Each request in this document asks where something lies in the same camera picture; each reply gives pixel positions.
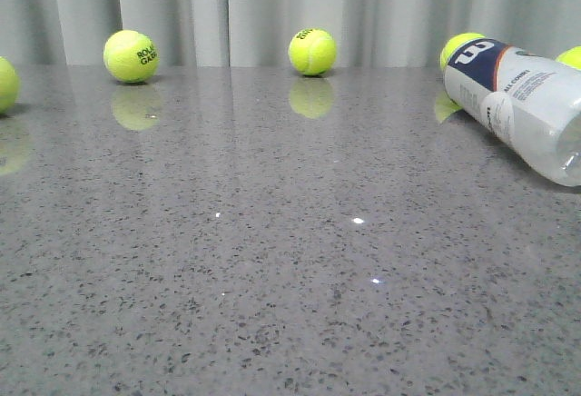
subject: polished stone surface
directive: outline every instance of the polished stone surface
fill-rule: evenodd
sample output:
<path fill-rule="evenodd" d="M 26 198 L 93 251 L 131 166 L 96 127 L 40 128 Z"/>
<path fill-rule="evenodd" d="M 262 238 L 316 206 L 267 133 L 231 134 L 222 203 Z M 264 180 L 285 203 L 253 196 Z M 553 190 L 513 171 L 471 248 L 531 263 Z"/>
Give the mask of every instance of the polished stone surface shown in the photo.
<path fill-rule="evenodd" d="M 580 394 L 579 191 L 436 69 L 18 69 L 0 394 Z"/>

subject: curtain fold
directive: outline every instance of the curtain fold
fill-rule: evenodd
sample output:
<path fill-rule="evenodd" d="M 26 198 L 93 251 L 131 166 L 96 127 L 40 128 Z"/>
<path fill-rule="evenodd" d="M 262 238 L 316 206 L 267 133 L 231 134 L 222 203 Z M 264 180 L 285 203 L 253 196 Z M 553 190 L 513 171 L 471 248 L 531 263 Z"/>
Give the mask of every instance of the curtain fold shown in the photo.
<path fill-rule="evenodd" d="M 15 64 L 100 64 L 135 29 L 161 63 L 287 65 L 304 27 L 329 30 L 337 66 L 437 65 L 451 35 L 478 31 L 547 57 L 581 45 L 581 0 L 0 0 L 0 55 Z"/>

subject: yellow tennis ball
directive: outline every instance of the yellow tennis ball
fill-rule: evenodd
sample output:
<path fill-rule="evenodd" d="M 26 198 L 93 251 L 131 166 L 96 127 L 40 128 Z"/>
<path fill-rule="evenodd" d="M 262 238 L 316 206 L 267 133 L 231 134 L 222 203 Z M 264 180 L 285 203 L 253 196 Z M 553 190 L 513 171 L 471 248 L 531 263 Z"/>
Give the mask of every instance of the yellow tennis ball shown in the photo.
<path fill-rule="evenodd" d="M 325 30 L 300 30 L 289 45 L 289 58 L 294 68 L 303 75 L 320 75 L 335 63 L 337 46 Z"/>
<path fill-rule="evenodd" d="M 318 119 L 329 112 L 335 95 L 324 78 L 300 77 L 289 91 L 290 108 L 309 119 Z"/>
<path fill-rule="evenodd" d="M 18 97 L 20 78 L 8 60 L 0 57 L 0 114 L 12 107 Z"/>
<path fill-rule="evenodd" d="M 124 128 L 143 131 L 155 126 L 162 117 L 163 100 L 150 85 L 120 85 L 113 93 L 111 109 Z"/>
<path fill-rule="evenodd" d="M 575 67 L 575 69 L 581 69 L 581 46 L 565 51 L 555 60 L 567 66 Z"/>
<path fill-rule="evenodd" d="M 484 37 L 481 33 L 462 33 L 461 35 L 455 35 L 450 40 L 446 42 L 446 45 L 442 49 L 439 55 L 439 68 L 443 71 L 448 64 L 449 58 L 454 54 L 454 52 L 460 48 L 466 42 L 479 39 Z"/>
<path fill-rule="evenodd" d="M 140 83 L 155 74 L 159 56 L 152 39 L 133 30 L 122 30 L 105 43 L 103 61 L 119 81 Z"/>

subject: plastic bottle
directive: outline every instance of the plastic bottle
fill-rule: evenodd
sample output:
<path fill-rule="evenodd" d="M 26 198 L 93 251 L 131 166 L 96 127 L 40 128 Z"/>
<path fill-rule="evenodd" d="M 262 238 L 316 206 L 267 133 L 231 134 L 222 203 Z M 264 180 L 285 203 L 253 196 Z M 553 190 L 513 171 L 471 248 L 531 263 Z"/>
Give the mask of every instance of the plastic bottle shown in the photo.
<path fill-rule="evenodd" d="M 486 37 L 446 62 L 453 101 L 541 175 L 581 185 L 581 71 Z"/>

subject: navy blue label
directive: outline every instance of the navy blue label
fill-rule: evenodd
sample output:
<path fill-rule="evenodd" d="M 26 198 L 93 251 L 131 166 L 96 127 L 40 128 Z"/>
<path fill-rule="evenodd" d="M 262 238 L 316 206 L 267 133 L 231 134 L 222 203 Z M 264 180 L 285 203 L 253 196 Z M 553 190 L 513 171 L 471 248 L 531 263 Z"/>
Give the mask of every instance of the navy blue label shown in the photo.
<path fill-rule="evenodd" d="M 498 60 L 507 48 L 509 45 L 498 40 L 474 39 L 460 46 L 449 59 L 448 65 L 494 92 L 497 90 Z"/>

